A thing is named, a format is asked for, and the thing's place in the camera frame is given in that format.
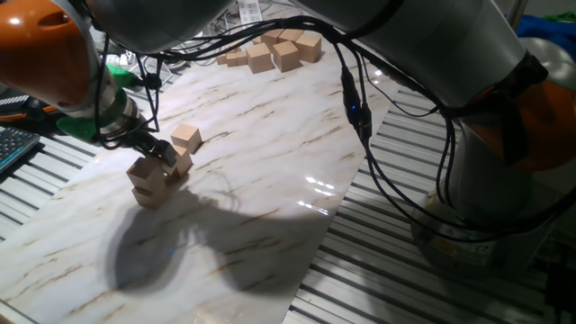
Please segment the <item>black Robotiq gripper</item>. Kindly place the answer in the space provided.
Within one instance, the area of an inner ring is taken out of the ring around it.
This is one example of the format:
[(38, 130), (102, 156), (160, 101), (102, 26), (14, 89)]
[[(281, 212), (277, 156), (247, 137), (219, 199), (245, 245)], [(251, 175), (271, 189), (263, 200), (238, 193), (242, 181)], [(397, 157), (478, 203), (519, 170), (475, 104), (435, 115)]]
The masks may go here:
[(126, 134), (121, 138), (121, 146), (137, 151), (143, 158), (159, 158), (168, 167), (176, 164), (176, 151), (173, 146), (163, 139), (157, 139), (146, 130)]

